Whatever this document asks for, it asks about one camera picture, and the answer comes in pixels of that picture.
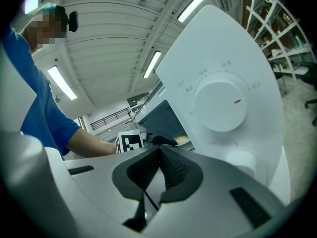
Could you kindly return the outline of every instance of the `fluorescent light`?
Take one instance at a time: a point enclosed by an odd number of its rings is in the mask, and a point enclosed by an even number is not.
[[[160,57],[160,55],[162,54],[162,52],[160,52],[160,51],[155,51],[155,53],[154,53],[154,56],[153,56],[153,58],[152,58],[152,60],[151,60],[151,62],[150,62],[150,65],[149,65],[149,67],[147,68],[147,71],[145,72],[145,74],[144,74],[144,78],[148,78],[149,77],[149,75],[150,75],[150,73],[152,72],[152,70],[153,70],[153,68],[154,68],[154,65],[156,64],[156,62],[158,61],[158,59],[159,59],[159,57]]]
[[[39,0],[25,0],[24,13],[28,14],[39,6]]]
[[[183,23],[202,1],[203,0],[192,0],[191,3],[182,11],[182,13],[178,16],[177,19]]]
[[[48,70],[48,73],[51,75],[55,83],[60,87],[60,89],[69,97],[69,99],[74,100],[77,96],[67,85],[61,74],[59,73],[56,66]]]

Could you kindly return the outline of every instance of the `blue shirt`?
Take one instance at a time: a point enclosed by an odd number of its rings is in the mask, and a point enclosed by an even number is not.
[[[66,155],[69,150],[65,145],[80,127],[59,109],[47,79],[34,64],[25,39],[9,26],[2,42],[13,66],[37,94],[21,131],[38,138],[45,147],[59,150],[61,156]]]

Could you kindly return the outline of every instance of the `person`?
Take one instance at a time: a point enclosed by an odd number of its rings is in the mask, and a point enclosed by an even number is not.
[[[85,158],[115,154],[114,144],[86,132],[59,109],[49,81],[32,59],[35,52],[65,38],[67,24],[64,7],[49,3],[35,13],[20,34],[9,25],[2,37],[7,56],[37,94],[21,131],[38,138],[44,147],[59,150],[62,158],[69,151]]]

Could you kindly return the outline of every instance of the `floor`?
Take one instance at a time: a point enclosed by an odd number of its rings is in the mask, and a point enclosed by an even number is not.
[[[287,94],[281,92],[284,148],[290,170],[291,200],[294,200],[305,194],[317,171],[317,127],[312,125],[317,107],[304,107],[305,101],[317,98],[317,92],[301,79],[297,79],[297,88],[291,76],[284,76],[284,80],[287,90]],[[278,84],[283,90],[282,79]]]

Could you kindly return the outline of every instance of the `round knob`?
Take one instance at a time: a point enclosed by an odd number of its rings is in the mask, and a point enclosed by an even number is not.
[[[230,131],[238,127],[247,112],[243,92],[231,80],[206,79],[197,88],[194,111],[201,124],[214,131]]]

